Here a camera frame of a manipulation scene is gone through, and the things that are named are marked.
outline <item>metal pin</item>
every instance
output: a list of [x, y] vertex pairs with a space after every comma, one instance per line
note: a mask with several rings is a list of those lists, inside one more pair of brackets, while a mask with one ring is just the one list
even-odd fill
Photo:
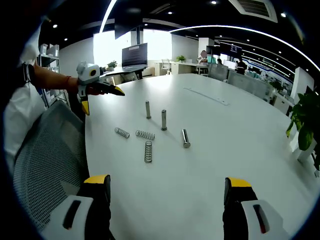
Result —
[[161, 116], [162, 116], [162, 127], [161, 127], [161, 130], [165, 131], [165, 130], [167, 130], [167, 111], [163, 109], [162, 112], [161, 112]]
[[182, 129], [182, 135], [183, 135], [183, 147], [185, 149], [187, 149], [191, 146], [189, 139], [188, 139], [187, 130]]
[[149, 104], [149, 101], [145, 101], [145, 109], [146, 109], [146, 118], [150, 119], [151, 115], [150, 115], [150, 104]]

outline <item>mesh chair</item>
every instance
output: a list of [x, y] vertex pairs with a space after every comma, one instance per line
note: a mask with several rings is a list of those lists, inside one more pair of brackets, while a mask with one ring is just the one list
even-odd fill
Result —
[[39, 231], [54, 208], [76, 195], [89, 177], [84, 123], [61, 101], [45, 111], [26, 136], [17, 156], [13, 185]]
[[258, 79], [254, 79], [253, 94], [258, 98], [261, 98], [269, 102], [271, 98], [272, 90], [273, 90], [273, 87], [270, 84], [260, 81]]
[[237, 88], [243, 89], [249, 93], [253, 92], [250, 77], [245, 76], [235, 71], [230, 71], [228, 76], [228, 84], [233, 85]]
[[220, 81], [226, 80], [228, 76], [228, 66], [221, 64], [210, 64], [208, 77]]
[[166, 74], [170, 74], [171, 73], [171, 63], [169, 61], [169, 59], [161, 59], [162, 61], [162, 70], [166, 70]]

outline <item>coil spring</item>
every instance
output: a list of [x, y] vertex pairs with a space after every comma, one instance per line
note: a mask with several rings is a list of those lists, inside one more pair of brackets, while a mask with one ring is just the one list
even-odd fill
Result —
[[152, 141], [146, 141], [144, 146], [144, 161], [149, 164], [152, 162]]
[[121, 128], [116, 127], [116, 128], [114, 129], [114, 131], [115, 131], [117, 134], [121, 135], [122, 137], [125, 137], [126, 139], [130, 137], [130, 133], [128, 133], [128, 132], [125, 131], [125, 130], [122, 130]]
[[147, 131], [141, 131], [141, 130], [137, 130], [135, 132], [135, 135], [141, 138], [145, 138], [145, 139], [150, 139], [150, 140], [154, 140], [155, 139], [155, 134], [147, 132]]

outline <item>window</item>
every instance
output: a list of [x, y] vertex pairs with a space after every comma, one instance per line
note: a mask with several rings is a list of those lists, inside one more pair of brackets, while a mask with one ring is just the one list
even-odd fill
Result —
[[172, 36], [167, 31], [144, 29], [143, 43], [148, 43], [148, 60], [172, 58]]
[[131, 46], [131, 32], [127, 32], [115, 39], [115, 31], [105, 31], [93, 35], [94, 64], [106, 67], [108, 63], [116, 61], [122, 64], [122, 49]]

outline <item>monitor screen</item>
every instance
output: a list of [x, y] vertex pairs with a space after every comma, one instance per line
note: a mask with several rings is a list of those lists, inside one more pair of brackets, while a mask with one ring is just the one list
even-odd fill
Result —
[[229, 43], [221, 42], [220, 43], [220, 52], [228, 56], [239, 58], [242, 54], [242, 48], [240, 46], [235, 46]]
[[227, 66], [229, 69], [235, 70], [237, 64], [233, 61], [224, 60], [223, 65]]
[[206, 46], [205, 49], [208, 55], [219, 55], [220, 56], [220, 46]]
[[147, 65], [147, 49], [147, 43], [122, 49], [122, 67]]

